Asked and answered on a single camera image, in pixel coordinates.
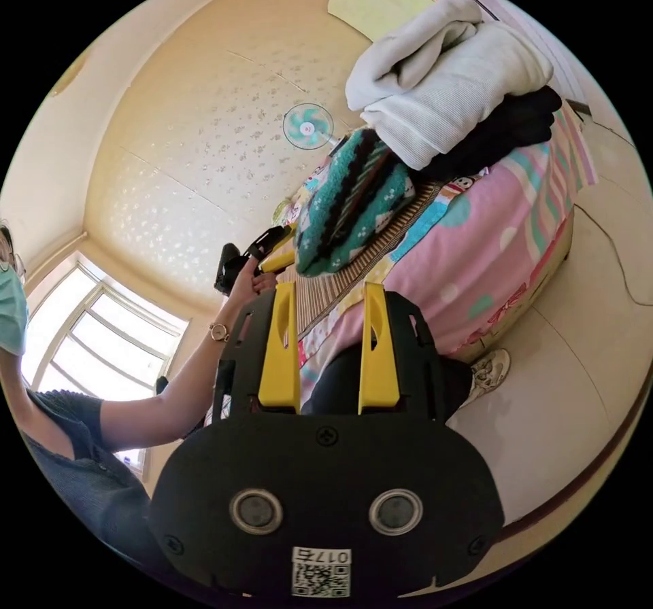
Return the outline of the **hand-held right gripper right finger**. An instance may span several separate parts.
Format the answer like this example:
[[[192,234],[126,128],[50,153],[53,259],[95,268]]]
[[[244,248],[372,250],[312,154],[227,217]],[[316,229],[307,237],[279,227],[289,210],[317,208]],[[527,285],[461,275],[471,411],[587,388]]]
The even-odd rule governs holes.
[[[381,284],[364,286],[363,339],[358,413],[391,411],[400,391],[386,293]]]

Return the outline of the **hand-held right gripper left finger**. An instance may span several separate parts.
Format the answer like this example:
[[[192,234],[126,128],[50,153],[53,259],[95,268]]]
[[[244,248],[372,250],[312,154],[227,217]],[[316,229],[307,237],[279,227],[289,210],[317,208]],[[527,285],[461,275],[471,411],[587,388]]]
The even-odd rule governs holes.
[[[277,286],[271,307],[258,401],[267,410],[299,412],[299,345],[295,282]]]

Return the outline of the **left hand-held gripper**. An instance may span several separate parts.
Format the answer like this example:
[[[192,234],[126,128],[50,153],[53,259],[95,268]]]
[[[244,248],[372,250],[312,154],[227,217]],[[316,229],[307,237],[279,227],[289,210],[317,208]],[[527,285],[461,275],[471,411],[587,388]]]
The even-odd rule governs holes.
[[[250,258],[254,258],[263,273],[284,272],[295,263],[295,251],[281,253],[278,250],[287,242],[287,238],[295,234],[296,228],[295,224],[287,224],[267,229],[240,256],[240,264],[244,265]]]

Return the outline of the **person's left hand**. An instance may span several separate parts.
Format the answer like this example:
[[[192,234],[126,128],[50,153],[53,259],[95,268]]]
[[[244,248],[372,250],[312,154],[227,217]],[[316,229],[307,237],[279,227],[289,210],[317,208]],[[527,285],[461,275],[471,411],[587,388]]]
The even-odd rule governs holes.
[[[232,329],[240,312],[257,296],[274,290],[277,277],[274,273],[256,273],[258,261],[250,257],[238,274],[230,296],[223,304],[214,323]]]

